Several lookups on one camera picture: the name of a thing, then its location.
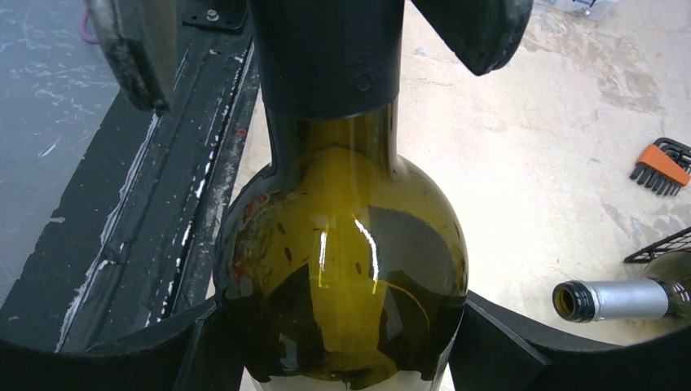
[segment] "white object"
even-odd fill
[[[590,20],[601,20],[619,0],[535,0],[535,2],[572,14],[580,14]]]

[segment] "gray surface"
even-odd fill
[[[100,49],[79,37],[83,10],[0,0],[0,305],[118,91]]]

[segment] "bottle mouth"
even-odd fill
[[[554,308],[562,318],[574,316],[576,313],[576,298],[567,289],[557,289],[554,292]]]
[[[557,314],[569,322],[586,323],[595,317],[592,294],[580,281],[558,284],[552,292],[552,304]]]

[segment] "screw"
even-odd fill
[[[218,12],[216,12],[216,10],[206,11],[206,19],[210,22],[215,22],[218,20]]]

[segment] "black metal rack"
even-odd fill
[[[689,246],[691,246],[691,227],[636,251],[624,258],[624,263],[649,263],[668,251]]]

